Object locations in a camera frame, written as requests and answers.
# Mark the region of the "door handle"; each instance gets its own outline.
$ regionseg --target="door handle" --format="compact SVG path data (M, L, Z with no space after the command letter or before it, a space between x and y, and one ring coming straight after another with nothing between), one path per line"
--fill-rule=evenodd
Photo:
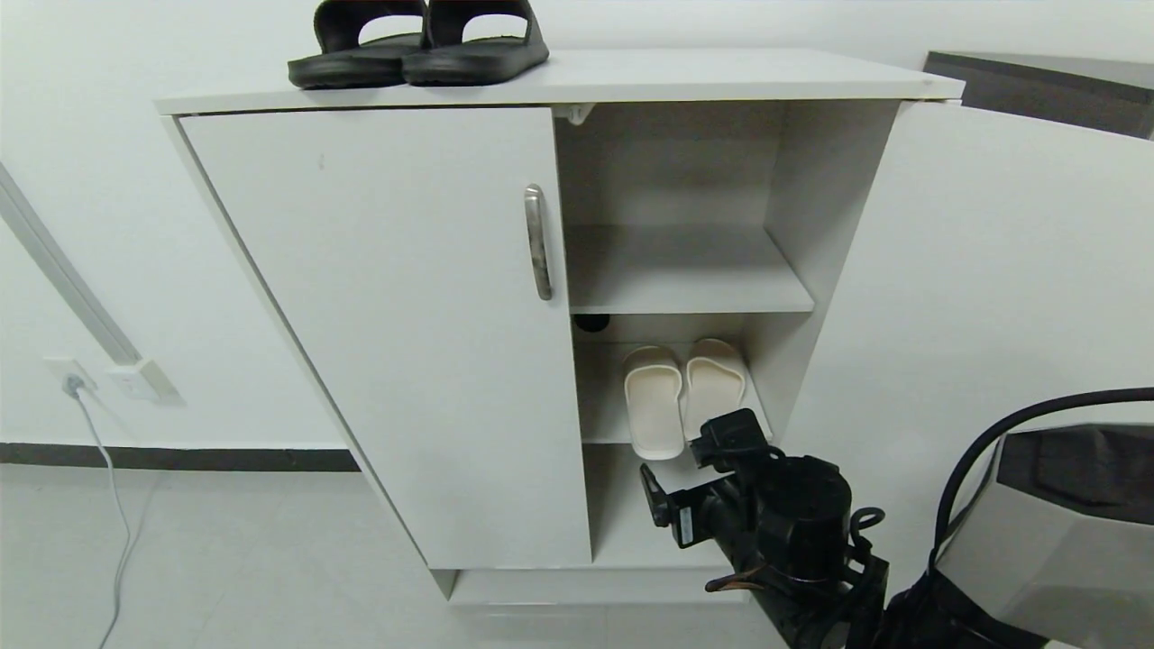
M529 261L533 264L537 297L553 299L549 263L545 256L545 225L541 223L541 200L545 193L537 185L525 187L525 223L529 226Z

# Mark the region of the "electrical outlet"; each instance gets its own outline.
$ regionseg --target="electrical outlet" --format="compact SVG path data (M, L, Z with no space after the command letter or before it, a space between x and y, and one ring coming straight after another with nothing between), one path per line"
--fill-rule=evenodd
M84 381L84 387L95 390L96 381L88 375L88 372L76 363L75 358L59 357L59 356L46 356L44 357L44 364L48 367L48 372L57 378L57 386L65 385L65 378L69 374L75 374Z
M177 395L156 361L144 359L136 365L118 365L104 373L128 398L162 402Z

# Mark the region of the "white cabinet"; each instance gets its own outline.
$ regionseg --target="white cabinet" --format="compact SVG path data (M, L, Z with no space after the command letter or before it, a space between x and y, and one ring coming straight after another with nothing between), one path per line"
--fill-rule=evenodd
M1154 313L1154 144L936 102L960 95L820 52L695 50L158 105L451 602L717 603L742 598L702 589L721 552L649 516L621 389L637 344L735 343L766 432L890 510L896 588L972 435L1154 367L1122 340ZM715 475L688 453L653 468L670 491Z
M546 107L182 121L434 568L590 561ZM538 296L525 191L544 197Z

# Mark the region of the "open cabinet door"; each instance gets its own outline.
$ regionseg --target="open cabinet door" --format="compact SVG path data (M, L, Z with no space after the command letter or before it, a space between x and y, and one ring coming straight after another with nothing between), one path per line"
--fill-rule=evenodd
M429 567L589 565L549 109L181 127Z
M1154 385L1152 335L1154 143L906 104L787 450L839 464L855 506L887 512L870 538L904 589L924 569L942 487L969 442L1037 401ZM1103 418L1154 411L1065 420Z

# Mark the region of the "slipper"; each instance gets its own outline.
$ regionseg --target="slipper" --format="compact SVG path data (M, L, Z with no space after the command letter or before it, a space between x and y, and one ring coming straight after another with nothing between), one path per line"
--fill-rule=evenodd
M421 50L422 35L360 43L361 29L384 16L424 15L425 0L324 0L313 15L322 53L288 61L288 81L306 90L399 85L402 59Z
M697 341L685 364L685 439L702 437L702 425L741 406L745 394L745 364L728 343Z
M465 42L465 23L490 14L525 18L525 35ZM529 0L429 0L425 39L420 52L405 57L412 85L492 85L549 58Z
M681 370L673 352L643 346L625 357L625 410L634 453L673 460L685 448L681 434Z

